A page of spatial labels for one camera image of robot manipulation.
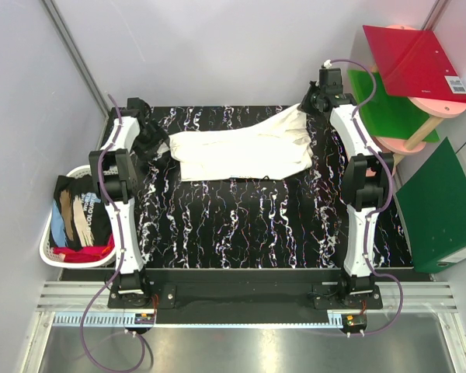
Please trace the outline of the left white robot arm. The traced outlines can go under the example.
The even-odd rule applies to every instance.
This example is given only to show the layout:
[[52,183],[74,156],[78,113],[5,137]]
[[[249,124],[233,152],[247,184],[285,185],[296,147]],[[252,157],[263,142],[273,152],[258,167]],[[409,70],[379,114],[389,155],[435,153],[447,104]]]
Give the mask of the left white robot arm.
[[151,301],[152,289],[137,240],[137,173],[130,154],[151,161],[162,145],[169,144],[169,136],[151,119],[150,106],[141,98],[129,98],[123,109],[114,104],[112,115],[109,138],[100,150],[89,153],[89,165],[112,229],[116,270],[108,280],[111,295],[142,308]]

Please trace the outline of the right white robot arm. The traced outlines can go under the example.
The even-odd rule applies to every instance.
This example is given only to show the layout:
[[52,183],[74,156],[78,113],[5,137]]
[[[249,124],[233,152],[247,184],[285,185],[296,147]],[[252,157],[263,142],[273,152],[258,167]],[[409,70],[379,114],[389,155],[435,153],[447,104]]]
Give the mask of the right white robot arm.
[[347,309],[381,309],[381,294],[373,274],[373,246],[377,218],[391,202],[394,159],[381,152],[367,133],[356,101],[343,91],[337,72],[322,71],[317,82],[311,81],[299,110],[325,115],[347,153],[341,198],[349,215],[349,232],[334,297]]

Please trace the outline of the white daisy t-shirt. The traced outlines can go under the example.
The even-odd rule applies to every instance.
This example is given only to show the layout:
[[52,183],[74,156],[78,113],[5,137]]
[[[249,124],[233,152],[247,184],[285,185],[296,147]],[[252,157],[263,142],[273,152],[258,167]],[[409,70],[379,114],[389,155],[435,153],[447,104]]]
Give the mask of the white daisy t-shirt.
[[251,127],[172,134],[158,154],[179,162],[183,181],[282,180],[312,166],[306,125],[306,114],[293,105]]

